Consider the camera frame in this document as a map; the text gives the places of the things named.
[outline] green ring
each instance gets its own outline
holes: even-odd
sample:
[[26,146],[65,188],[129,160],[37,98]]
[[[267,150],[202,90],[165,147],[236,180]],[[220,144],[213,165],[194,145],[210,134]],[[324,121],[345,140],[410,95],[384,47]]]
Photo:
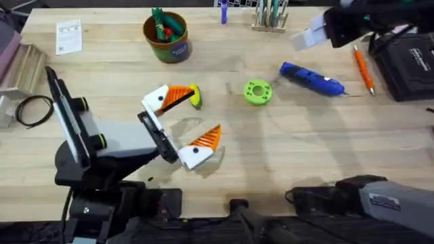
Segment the green ring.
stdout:
[[245,100],[253,105],[259,106],[266,104],[271,99],[273,96],[273,89],[270,84],[263,80],[252,79],[244,85],[243,94]]

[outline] pen holder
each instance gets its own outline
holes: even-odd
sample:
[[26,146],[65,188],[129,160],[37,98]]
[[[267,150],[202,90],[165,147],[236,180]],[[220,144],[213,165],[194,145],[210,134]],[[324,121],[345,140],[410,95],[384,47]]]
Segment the pen holder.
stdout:
[[156,57],[165,63],[179,63],[186,60],[191,53],[191,45],[188,43],[187,25],[183,17],[172,12],[164,12],[165,15],[175,19],[184,29],[184,34],[171,43],[158,42],[155,31],[154,17],[150,16],[143,24],[143,34],[152,47]]

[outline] wooden workbench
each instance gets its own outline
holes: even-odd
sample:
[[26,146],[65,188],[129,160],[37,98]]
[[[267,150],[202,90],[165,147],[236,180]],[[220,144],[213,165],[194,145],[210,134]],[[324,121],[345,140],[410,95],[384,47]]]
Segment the wooden workbench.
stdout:
[[[357,174],[434,190],[434,115],[425,112],[433,101],[392,101],[371,65],[377,96],[369,95],[351,45],[292,49],[290,37],[323,9],[289,8],[284,34],[252,31],[253,9],[229,9],[226,25],[219,9],[171,10],[185,18],[193,44],[180,64],[158,61],[144,39],[150,9],[34,9],[22,31],[23,42],[44,50],[72,95],[85,96],[101,119],[139,122],[143,95],[163,84],[198,84],[201,111],[184,102],[160,119],[177,143],[220,123],[216,155],[195,171],[158,158],[128,179],[183,189],[184,216],[223,216],[232,198],[247,198],[265,214],[287,214],[285,190]],[[83,51],[55,56],[56,22],[74,19],[81,19]],[[325,98],[278,79],[284,61],[339,80],[350,96]],[[266,106],[244,100],[249,79],[272,84]],[[37,93],[49,94],[45,79]],[[24,119],[46,110],[35,103]],[[14,123],[0,130],[0,221],[60,219],[67,188],[54,184],[54,154],[63,141],[56,116],[33,129]]]

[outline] black cable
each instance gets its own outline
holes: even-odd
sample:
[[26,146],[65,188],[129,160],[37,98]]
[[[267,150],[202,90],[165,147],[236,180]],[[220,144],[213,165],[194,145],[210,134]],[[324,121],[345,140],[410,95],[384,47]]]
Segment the black cable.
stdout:
[[285,199],[288,203],[291,203],[291,205],[294,205],[294,200],[290,198],[290,194],[292,194],[292,190],[288,190],[285,192]]
[[70,187],[65,199],[65,204],[63,205],[62,217],[60,219],[60,234],[59,234],[60,244],[65,244],[64,231],[66,226],[66,215],[68,213],[68,207],[69,207],[69,203],[71,202],[72,195],[73,195],[73,189]]
[[394,42],[394,40],[400,38],[402,35],[406,34],[407,32],[409,32],[410,30],[412,30],[414,28],[413,24],[409,24],[407,27],[405,27],[404,29],[400,30],[398,33],[392,35],[391,37],[389,37],[386,41],[380,43],[379,45],[375,45],[375,36],[376,33],[374,33],[371,38],[370,38],[370,42],[369,42],[369,54],[371,56],[376,56],[377,54],[379,54],[382,50],[384,50],[388,45],[390,45],[392,42]]
[[[21,119],[21,115],[22,115],[22,111],[24,110],[24,107],[29,103],[29,102],[32,102],[33,100],[36,100],[36,99],[43,99],[44,100],[44,102],[45,103],[47,103],[47,105],[49,106],[49,110],[48,110],[48,112],[47,112],[47,114],[42,118],[42,119],[40,119],[39,121],[36,121],[36,122],[34,122],[34,123],[26,123],[26,122],[24,122],[22,119]],[[26,99],[24,99],[17,107],[16,107],[16,110],[15,110],[15,118],[16,118],[16,120],[20,123],[20,124],[22,124],[22,125],[25,125],[25,126],[27,126],[27,129],[30,129],[30,128],[33,128],[33,127],[35,127],[35,126],[38,126],[38,125],[40,125],[40,124],[42,124],[42,123],[45,123],[50,117],[51,117],[51,115],[53,114],[53,112],[54,112],[54,107],[53,107],[53,100],[51,99],[51,98],[49,98],[49,97],[47,97],[47,96],[42,96],[42,95],[35,95],[35,96],[31,96],[31,97],[28,97],[28,98],[26,98]]]
[[336,234],[334,231],[331,231],[331,230],[329,230],[329,229],[327,229],[327,228],[324,228],[324,227],[322,227],[321,225],[318,225],[318,224],[316,224],[316,223],[314,223],[314,222],[311,222],[311,221],[308,221],[308,220],[304,220],[304,219],[302,219],[302,218],[299,218],[298,216],[294,216],[293,218],[294,218],[295,220],[298,220],[299,222],[303,222],[303,223],[306,223],[306,224],[308,224],[308,225],[310,225],[310,226],[313,226],[313,227],[315,227],[315,228],[318,228],[318,229],[320,229],[320,230],[322,230],[322,231],[328,233],[329,235],[332,235],[333,237],[336,237],[337,239],[340,239],[340,240],[342,240],[342,241],[346,241],[347,243],[351,243],[351,244],[360,244],[360,243],[358,243],[357,241],[354,241],[354,240],[348,239],[348,238],[346,238],[346,237],[343,237],[342,235]]
[[[220,225],[223,222],[229,220],[231,217],[232,217],[232,215],[229,214],[228,216],[223,217],[223,218],[221,218],[219,220],[210,220],[210,219],[207,219],[207,218],[204,218],[204,219],[203,218],[192,218],[192,219],[189,219],[189,220],[188,219],[172,219],[169,222],[175,222],[175,221],[184,222],[184,221],[187,221],[182,226],[173,226],[173,227],[172,226],[171,227],[160,227],[160,226],[156,226],[156,225],[152,224],[149,221],[146,221],[146,223],[149,226],[151,226],[153,228],[156,228],[157,230],[197,230],[197,229],[200,229],[200,228],[203,228],[203,227],[206,227],[206,226]],[[206,222],[206,223],[198,224],[196,226],[193,226],[193,223],[195,223],[195,222]]]

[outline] white card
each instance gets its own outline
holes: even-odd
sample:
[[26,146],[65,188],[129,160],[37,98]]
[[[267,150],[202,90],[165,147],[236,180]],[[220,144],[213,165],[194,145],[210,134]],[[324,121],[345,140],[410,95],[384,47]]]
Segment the white card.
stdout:
[[81,21],[71,20],[56,24],[56,55],[78,52],[83,49]]

